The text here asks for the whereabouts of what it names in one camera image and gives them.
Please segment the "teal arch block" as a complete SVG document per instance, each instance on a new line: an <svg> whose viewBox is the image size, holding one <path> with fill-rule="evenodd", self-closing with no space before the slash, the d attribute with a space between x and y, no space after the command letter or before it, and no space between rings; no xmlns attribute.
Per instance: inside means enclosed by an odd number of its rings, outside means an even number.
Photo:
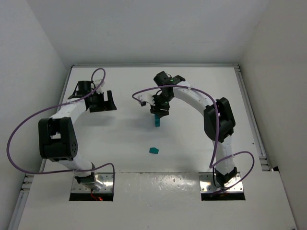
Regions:
<svg viewBox="0 0 307 230"><path fill-rule="evenodd" d="M160 127L160 121L159 120L155 120L155 127Z"/></svg>

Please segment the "teal pentagon roof block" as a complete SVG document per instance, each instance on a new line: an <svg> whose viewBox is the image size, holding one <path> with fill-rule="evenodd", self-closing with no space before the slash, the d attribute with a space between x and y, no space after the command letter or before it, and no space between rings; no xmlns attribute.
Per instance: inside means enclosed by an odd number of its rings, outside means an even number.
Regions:
<svg viewBox="0 0 307 230"><path fill-rule="evenodd" d="M155 147L151 147L151 148L149 148L149 153L150 154L158 154L159 153L159 149L157 149Z"/></svg>

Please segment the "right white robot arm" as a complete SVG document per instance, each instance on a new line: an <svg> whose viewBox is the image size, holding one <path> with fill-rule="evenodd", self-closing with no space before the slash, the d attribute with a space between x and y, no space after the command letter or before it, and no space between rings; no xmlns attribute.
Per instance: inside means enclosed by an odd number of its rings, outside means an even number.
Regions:
<svg viewBox="0 0 307 230"><path fill-rule="evenodd" d="M175 97L180 99L203 115L204 132L213 141L216 153L210 162L216 165L216 181L224 187L226 183L237 173L237 168L232 159L232 134L236 125L229 101L222 97L212 100L200 92L189 90L190 85L181 76L169 77L164 71L154 77L157 86L162 86L161 93L153 96L154 105L150 112L155 115L155 119L169 115L169 102Z"/></svg>

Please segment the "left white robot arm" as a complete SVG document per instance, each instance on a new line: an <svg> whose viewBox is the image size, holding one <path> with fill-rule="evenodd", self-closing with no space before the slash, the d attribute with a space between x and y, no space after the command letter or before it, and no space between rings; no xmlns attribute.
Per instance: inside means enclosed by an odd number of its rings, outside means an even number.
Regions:
<svg viewBox="0 0 307 230"><path fill-rule="evenodd" d="M97 85L96 81L79 81L73 94L67 98L67 104L50 118L38 122L41 157L72 170L77 183L94 191L100 190L104 182L93 171L95 165L78 152L73 125L86 111L96 113L116 110L112 91L102 92L101 88L95 90Z"/></svg>

